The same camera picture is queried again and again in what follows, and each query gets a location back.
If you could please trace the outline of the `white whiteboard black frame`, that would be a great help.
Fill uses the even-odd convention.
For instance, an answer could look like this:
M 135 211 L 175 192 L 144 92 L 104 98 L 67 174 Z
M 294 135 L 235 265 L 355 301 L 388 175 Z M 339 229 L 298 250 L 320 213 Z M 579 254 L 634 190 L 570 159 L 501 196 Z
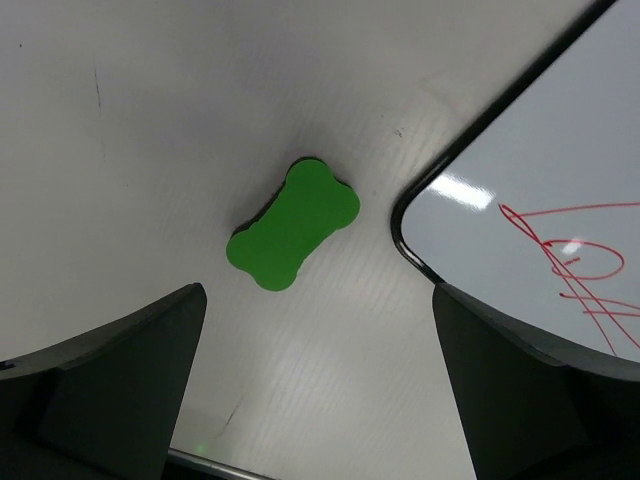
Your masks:
M 639 5 L 598 1 L 402 193 L 434 282 L 574 344 L 639 358 Z

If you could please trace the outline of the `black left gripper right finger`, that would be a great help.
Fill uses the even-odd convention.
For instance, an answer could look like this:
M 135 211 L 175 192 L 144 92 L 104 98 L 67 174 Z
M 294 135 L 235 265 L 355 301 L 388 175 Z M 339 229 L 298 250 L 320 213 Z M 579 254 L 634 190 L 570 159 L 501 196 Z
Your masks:
M 437 334 L 479 479 L 636 479 L 639 365 L 439 284 Z

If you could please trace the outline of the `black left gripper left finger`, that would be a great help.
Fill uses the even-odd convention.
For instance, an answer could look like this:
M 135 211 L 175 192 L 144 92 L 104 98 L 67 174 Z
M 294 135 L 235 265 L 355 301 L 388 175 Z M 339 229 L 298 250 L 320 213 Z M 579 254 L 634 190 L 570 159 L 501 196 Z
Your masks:
M 158 479 L 207 307 L 192 283 L 1 363 L 4 479 Z

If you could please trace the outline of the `green bone-shaped eraser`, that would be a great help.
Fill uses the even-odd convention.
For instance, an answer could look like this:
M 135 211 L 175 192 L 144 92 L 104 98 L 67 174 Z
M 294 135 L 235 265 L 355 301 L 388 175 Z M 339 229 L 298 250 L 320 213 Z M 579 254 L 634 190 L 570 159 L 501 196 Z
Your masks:
M 264 208 L 233 232 L 227 260 L 262 289 L 283 291 L 328 237 L 355 221 L 360 207 L 355 190 L 324 161 L 300 158 Z

